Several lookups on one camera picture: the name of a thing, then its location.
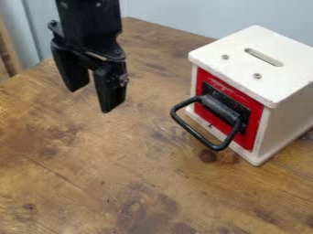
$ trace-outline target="slot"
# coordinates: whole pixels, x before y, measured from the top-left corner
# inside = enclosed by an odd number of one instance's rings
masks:
[[[283,63],[279,62],[278,60],[275,60],[274,58],[270,58],[269,56],[266,56],[263,53],[261,53],[259,51],[257,51],[253,48],[246,48],[245,49],[246,53],[249,53],[253,57],[255,57],[257,59],[262,60],[263,62],[269,63],[270,65],[275,66],[275,67],[283,67]]]

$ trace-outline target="white wooden box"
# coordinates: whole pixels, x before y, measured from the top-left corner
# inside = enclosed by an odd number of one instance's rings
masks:
[[[313,48],[254,26],[198,48],[190,61],[192,96],[208,79],[231,98],[250,97],[258,110],[262,107],[259,117],[253,117],[254,128],[249,128],[253,133],[239,133],[241,141],[230,144],[258,166],[313,126]],[[222,141],[223,126],[211,124],[196,108],[195,104],[187,107],[188,116]],[[255,136],[246,139],[245,134]]]

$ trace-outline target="black handle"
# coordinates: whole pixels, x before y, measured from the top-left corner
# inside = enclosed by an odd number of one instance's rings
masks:
[[[222,119],[230,123],[234,126],[234,129],[231,130],[230,134],[227,135],[224,141],[222,144],[215,145],[212,144],[202,134],[199,134],[191,126],[179,118],[176,112],[184,108],[186,106],[191,105],[192,103],[200,103],[206,106],[207,109],[211,110],[211,112],[216,116],[222,116]],[[235,138],[236,134],[241,132],[243,128],[243,121],[239,116],[239,114],[232,111],[226,105],[223,105],[216,99],[214,99],[212,96],[204,95],[204,96],[195,96],[186,101],[183,101],[180,104],[178,104],[172,110],[171,110],[171,117],[175,120],[175,122],[182,126],[182,128],[195,137],[195,139],[211,150],[214,151],[222,151],[224,150],[232,139]]]

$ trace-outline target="box top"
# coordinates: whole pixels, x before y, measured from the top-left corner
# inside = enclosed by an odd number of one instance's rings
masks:
[[[313,84],[313,48],[263,27],[198,48],[190,61],[269,108]]]

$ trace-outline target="screw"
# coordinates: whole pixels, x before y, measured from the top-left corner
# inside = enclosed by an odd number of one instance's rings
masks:
[[[261,78],[262,78],[262,74],[261,74],[261,73],[254,73],[254,74],[253,74],[253,77],[254,77],[255,79],[261,79]]]
[[[222,55],[220,58],[222,58],[223,60],[227,60],[227,59],[230,59],[230,56],[228,56],[228,55]]]
[[[57,25],[57,22],[55,21],[55,20],[51,20],[51,25],[53,26],[53,27],[56,27],[56,25]]]

